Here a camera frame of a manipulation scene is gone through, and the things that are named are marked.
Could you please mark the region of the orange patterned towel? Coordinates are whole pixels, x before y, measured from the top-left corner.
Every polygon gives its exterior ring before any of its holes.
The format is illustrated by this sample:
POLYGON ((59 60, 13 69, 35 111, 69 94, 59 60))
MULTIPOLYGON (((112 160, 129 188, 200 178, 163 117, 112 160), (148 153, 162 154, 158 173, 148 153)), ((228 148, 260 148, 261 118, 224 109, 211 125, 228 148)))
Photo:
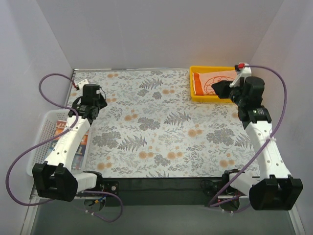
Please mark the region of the orange patterned towel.
POLYGON ((192 73, 192 84, 195 95, 215 95, 212 85, 220 81, 234 81, 237 77, 235 70, 224 70, 207 73, 192 73))

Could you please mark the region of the striped rabbit print towel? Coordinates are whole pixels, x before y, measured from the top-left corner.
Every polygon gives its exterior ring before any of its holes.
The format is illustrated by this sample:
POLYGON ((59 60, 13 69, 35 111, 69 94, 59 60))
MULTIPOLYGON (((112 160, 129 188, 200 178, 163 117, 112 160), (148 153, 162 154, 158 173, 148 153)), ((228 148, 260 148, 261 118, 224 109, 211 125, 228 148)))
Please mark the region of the striped rabbit print towel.
MULTIPOLYGON (((54 135, 58 135, 61 132, 63 132, 65 126, 66 126, 66 121, 64 120, 57 120, 56 125, 55 125, 55 132, 54 135)), ((89 145, 89 131, 86 132, 86 134, 83 136, 80 145, 78 146, 75 156, 73 158, 73 162, 71 165, 71 169, 75 170, 80 170, 83 166, 83 161, 86 155, 86 150, 89 145)))

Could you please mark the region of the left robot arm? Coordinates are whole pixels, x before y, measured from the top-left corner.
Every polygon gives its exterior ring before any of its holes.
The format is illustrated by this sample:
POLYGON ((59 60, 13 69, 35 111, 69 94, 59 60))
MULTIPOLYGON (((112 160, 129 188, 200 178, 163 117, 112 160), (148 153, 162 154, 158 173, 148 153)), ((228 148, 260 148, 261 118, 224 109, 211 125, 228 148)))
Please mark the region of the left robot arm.
POLYGON ((97 118, 107 106, 96 84, 85 84, 68 113, 65 134, 61 135, 51 153, 41 164, 32 168, 37 194, 43 198, 72 201, 76 194, 87 189, 100 189, 101 174, 93 171, 72 173, 72 162, 77 149, 97 118))

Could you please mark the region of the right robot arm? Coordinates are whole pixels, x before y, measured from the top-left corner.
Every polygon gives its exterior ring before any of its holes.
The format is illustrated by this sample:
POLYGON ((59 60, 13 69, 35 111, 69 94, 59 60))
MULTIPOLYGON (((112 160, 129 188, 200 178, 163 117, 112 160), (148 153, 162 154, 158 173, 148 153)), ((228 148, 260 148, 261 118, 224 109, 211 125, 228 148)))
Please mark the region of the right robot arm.
POLYGON ((303 184, 292 177, 273 137, 276 130, 272 127, 269 111, 261 104, 265 88, 263 79, 241 78, 238 86, 230 81, 220 81, 212 88, 219 98, 229 98, 238 106, 239 119, 256 151, 250 162, 257 161, 260 170, 258 180, 245 173, 246 166, 226 171, 222 176, 224 186, 217 195, 233 188, 248 196, 252 208, 257 211, 291 210, 303 184))

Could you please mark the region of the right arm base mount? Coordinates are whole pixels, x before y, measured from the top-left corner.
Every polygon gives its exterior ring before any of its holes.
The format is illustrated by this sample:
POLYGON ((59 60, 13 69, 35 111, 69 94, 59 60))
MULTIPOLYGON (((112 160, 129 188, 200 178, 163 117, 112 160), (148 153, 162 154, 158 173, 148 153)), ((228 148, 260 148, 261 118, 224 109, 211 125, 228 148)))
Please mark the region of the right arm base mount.
MULTIPOLYGON (((209 201, 216 195, 216 193, 223 187, 222 180, 210 180, 210 179, 202 179, 200 181, 200 187, 204 195, 208 198, 208 202, 204 203, 204 206, 208 208, 209 201)), ((212 204, 216 204, 227 199, 238 197, 234 200, 228 201, 224 204, 218 205, 216 207, 212 207, 212 209, 221 208, 227 212, 236 212, 240 207, 239 196, 243 196, 243 193, 234 189, 232 187, 228 187, 224 192, 222 192, 217 199, 213 201, 212 204)))

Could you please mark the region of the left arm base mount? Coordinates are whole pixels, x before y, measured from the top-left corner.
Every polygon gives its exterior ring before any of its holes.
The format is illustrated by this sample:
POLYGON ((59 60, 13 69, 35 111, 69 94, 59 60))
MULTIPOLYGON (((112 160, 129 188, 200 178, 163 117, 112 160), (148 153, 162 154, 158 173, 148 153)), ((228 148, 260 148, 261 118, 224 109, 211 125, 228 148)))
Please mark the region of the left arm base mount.
POLYGON ((83 193, 84 207, 91 212, 104 212, 106 208, 120 208, 120 202, 116 198, 119 195, 119 183, 115 181, 105 181, 99 188, 91 188, 88 191, 94 193, 83 193))

